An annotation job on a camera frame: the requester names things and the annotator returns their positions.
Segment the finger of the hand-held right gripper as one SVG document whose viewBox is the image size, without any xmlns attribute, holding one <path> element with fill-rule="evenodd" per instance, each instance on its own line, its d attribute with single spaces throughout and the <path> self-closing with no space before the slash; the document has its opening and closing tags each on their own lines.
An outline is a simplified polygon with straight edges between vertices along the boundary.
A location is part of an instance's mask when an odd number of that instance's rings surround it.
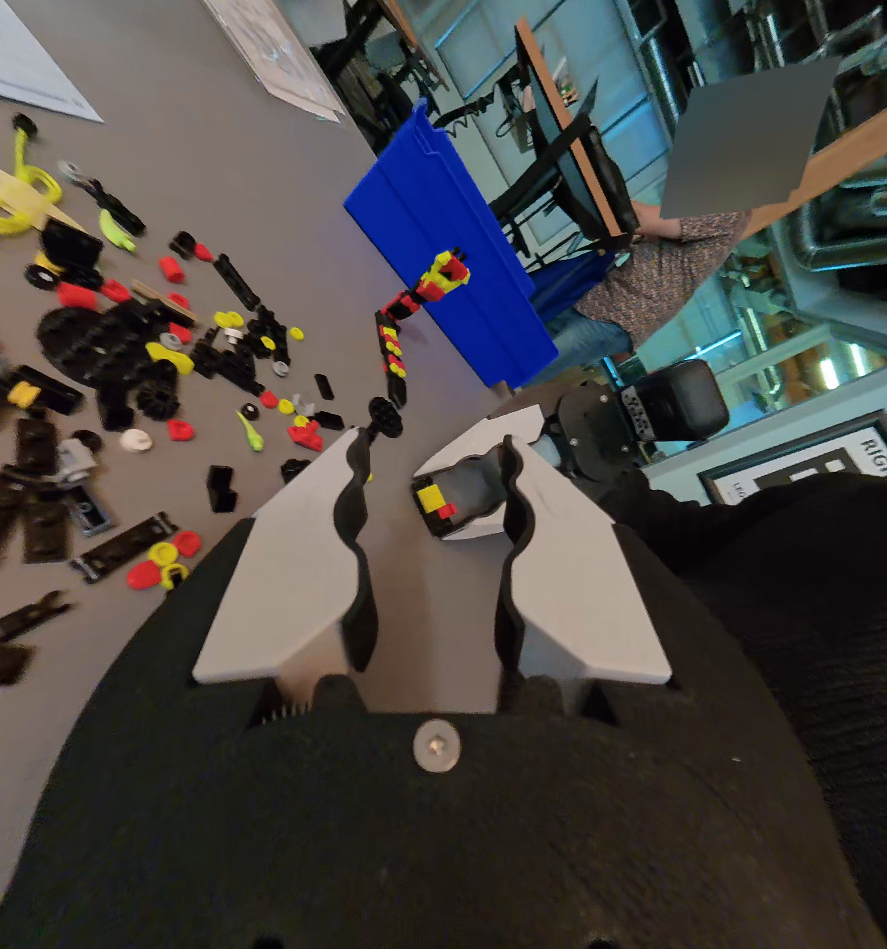
<svg viewBox="0 0 887 949">
<path fill-rule="evenodd" d="M 438 518 L 440 537 L 456 542 L 478 539 L 504 532 L 504 510 L 493 510 L 479 516 L 463 516 L 456 513 L 448 518 Z"/>
<path fill-rule="evenodd" d="M 412 481 L 451 472 L 464 463 L 481 461 L 502 445 L 508 435 L 516 436 L 530 446 L 548 446 L 549 457 L 556 457 L 552 432 L 546 429 L 546 424 L 539 405 L 517 409 L 494 419 L 483 419 L 427 459 L 414 472 Z"/>
</svg>

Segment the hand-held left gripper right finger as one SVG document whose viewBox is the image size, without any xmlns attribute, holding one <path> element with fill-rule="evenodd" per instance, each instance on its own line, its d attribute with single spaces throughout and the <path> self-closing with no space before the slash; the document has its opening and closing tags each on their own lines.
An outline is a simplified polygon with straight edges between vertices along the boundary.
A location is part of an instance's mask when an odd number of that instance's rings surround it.
<svg viewBox="0 0 887 949">
<path fill-rule="evenodd" d="M 672 669 L 614 521 L 521 437 L 504 438 L 500 461 L 511 544 L 495 617 L 503 670 L 561 686 L 667 684 Z"/>
</svg>

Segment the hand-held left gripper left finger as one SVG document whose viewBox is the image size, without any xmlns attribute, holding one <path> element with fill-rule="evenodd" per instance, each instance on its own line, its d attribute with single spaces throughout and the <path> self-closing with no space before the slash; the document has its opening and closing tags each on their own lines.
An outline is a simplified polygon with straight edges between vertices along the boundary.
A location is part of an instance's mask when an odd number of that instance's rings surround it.
<svg viewBox="0 0 887 949">
<path fill-rule="evenodd" d="M 251 520 L 193 667 L 199 684 L 363 673 L 379 620 L 366 554 L 371 434 L 354 427 Z"/>
</svg>

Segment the dark lego plate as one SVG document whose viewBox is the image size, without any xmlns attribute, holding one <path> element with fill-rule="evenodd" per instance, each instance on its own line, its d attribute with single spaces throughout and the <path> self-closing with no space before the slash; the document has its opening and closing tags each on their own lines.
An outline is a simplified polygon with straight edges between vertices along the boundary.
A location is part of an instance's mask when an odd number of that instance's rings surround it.
<svg viewBox="0 0 887 949">
<path fill-rule="evenodd" d="M 413 483 L 412 483 L 412 485 L 411 485 L 411 494 L 412 494 L 413 501 L 414 501 L 414 504 L 415 504 L 415 506 L 416 506 L 416 509 L 417 509 L 419 515 L 421 516 L 421 518 L 422 518 L 422 520 L 423 520 L 423 523 L 425 524 L 426 528 L 427 528 L 428 531 L 430 532 L 430 534 L 431 534 L 432 536 L 436 537 L 436 538 L 441 538 L 441 537 L 440 537 L 441 529 L 438 527 L 438 518 L 439 518 L 439 517 L 437 516 L 436 513 L 433 513 L 433 514 L 426 514 L 426 513 L 423 511 L 423 508 L 421 507 L 421 504 L 420 504 L 420 502 L 419 502 L 419 500 L 418 500 L 418 498 L 417 498 L 417 496 L 416 496 L 416 492 L 417 492 L 418 490 L 423 489 L 423 488 L 425 488 L 426 486 L 428 486 L 428 485 L 430 485 L 430 484 L 437 484 L 437 485 L 440 487 L 440 485 L 438 484 L 437 479 L 436 479 L 434 476 L 431 476 L 431 475 L 424 475 L 424 476 L 420 476 L 420 477 L 415 478 L 414 481 L 413 481 Z M 440 489 L 441 489 L 441 491 L 442 491 L 442 493 L 443 493 L 443 497 L 444 497 L 445 501 L 447 502 L 447 504 L 454 504 L 454 505 L 455 505 L 455 503 L 453 503 L 452 501 L 448 500 L 448 499 L 444 496 L 444 492 L 443 492 L 443 490 L 442 490 L 441 487 L 440 487 Z"/>
</svg>

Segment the pile of lego pieces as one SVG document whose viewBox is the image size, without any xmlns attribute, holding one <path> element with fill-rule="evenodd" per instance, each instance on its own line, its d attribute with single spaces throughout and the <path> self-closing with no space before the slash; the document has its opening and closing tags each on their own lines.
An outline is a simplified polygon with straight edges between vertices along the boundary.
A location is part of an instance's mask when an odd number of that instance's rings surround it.
<svg viewBox="0 0 887 949">
<path fill-rule="evenodd" d="M 60 439 L 52 414 L 78 414 L 86 401 L 82 387 L 89 388 L 102 428 L 117 433 L 125 449 L 143 452 L 149 439 L 135 426 L 137 412 L 165 423 L 174 441 L 193 437 L 178 417 L 177 395 L 179 380 L 192 373 L 224 378 L 254 401 L 285 410 L 284 400 L 258 379 L 256 363 L 268 359 L 285 376 L 292 362 L 287 339 L 299 341 L 303 333 L 262 304 L 227 255 L 212 255 L 182 231 L 158 264 L 164 278 L 184 281 L 177 255 L 209 263 L 249 315 L 216 313 L 214 325 L 186 352 L 198 326 L 187 300 L 139 282 L 129 289 L 107 276 L 104 242 L 59 211 L 60 184 L 27 160 L 37 125 L 22 113 L 11 125 L 12 172 L 0 169 L 0 236 L 38 233 L 40 250 L 24 276 L 35 289 L 52 293 L 56 306 L 34 334 L 52 375 L 13 363 L 0 351 L 0 425 L 8 412 L 15 418 L 14 462 L 0 468 L 0 555 L 21 524 L 25 563 L 61 563 L 70 553 L 68 516 L 86 538 L 112 524 L 89 490 L 103 440 L 87 430 Z"/>
</svg>

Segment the black round lego plate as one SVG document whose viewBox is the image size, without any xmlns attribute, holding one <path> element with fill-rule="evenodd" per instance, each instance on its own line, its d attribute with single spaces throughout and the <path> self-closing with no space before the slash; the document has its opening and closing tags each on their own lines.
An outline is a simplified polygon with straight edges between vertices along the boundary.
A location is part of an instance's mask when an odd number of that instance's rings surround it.
<svg viewBox="0 0 887 949">
<path fill-rule="evenodd" d="M 402 435 L 402 417 L 392 401 L 386 397 L 373 397 L 367 405 L 369 424 L 359 428 L 355 445 L 371 445 L 379 437 L 396 439 Z"/>
</svg>

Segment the black red yellow lego assembly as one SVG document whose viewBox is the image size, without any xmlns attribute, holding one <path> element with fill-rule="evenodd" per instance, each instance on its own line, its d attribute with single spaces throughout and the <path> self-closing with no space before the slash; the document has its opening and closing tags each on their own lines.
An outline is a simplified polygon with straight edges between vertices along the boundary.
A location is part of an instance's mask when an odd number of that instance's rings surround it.
<svg viewBox="0 0 887 949">
<path fill-rule="evenodd" d="M 401 324 L 428 304 L 440 302 L 465 286 L 471 276 L 465 261 L 466 253 L 458 247 L 438 254 L 415 284 L 404 288 L 374 315 L 388 398 L 398 409 L 406 404 Z"/>
</svg>

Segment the blue plastic bin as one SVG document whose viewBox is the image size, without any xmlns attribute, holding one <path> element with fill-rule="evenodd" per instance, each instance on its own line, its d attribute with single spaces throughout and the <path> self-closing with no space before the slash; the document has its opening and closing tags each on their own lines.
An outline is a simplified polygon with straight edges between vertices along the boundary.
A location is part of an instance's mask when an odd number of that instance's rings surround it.
<svg viewBox="0 0 887 949">
<path fill-rule="evenodd" d="M 465 254 L 467 284 L 429 314 L 485 386 L 518 389 L 557 356 L 532 278 L 444 130 L 419 99 L 344 208 L 409 287 L 437 255 Z"/>
</svg>

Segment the black framed white sign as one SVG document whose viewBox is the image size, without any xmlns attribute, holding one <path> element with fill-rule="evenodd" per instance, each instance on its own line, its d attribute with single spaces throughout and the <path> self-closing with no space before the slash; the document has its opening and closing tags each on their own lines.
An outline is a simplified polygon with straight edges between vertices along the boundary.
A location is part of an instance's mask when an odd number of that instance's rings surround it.
<svg viewBox="0 0 887 949">
<path fill-rule="evenodd" d="M 887 412 L 877 410 L 726 462 L 698 474 L 710 503 L 734 506 L 748 496 L 816 475 L 887 478 Z"/>
</svg>

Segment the background wooden desk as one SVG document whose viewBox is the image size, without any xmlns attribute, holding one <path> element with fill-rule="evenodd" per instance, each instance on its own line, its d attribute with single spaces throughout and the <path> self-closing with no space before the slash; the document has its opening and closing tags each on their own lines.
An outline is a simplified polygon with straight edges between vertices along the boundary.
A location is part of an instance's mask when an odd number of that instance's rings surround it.
<svg viewBox="0 0 887 949">
<path fill-rule="evenodd" d="M 514 33 L 521 85 L 532 95 L 532 108 L 523 116 L 534 160 L 490 203 L 491 212 L 503 228 L 517 234 L 524 214 L 550 198 L 592 249 L 627 251 L 639 223 L 625 176 L 605 149 L 591 114 L 569 111 L 525 17 L 515 23 Z"/>
<path fill-rule="evenodd" d="M 842 181 L 887 156 L 887 107 L 812 155 L 800 184 L 788 199 L 754 210 L 744 236 L 751 236 L 792 214 Z"/>
</svg>

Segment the clear plastic sheet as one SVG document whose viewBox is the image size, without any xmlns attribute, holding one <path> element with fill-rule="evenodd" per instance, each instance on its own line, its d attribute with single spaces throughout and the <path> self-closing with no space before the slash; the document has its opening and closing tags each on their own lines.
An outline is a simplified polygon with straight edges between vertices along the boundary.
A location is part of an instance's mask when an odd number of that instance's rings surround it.
<svg viewBox="0 0 887 949">
<path fill-rule="evenodd" d="M 342 102 L 274 2 L 204 1 L 202 5 L 270 96 L 320 122 L 341 122 Z"/>
</svg>

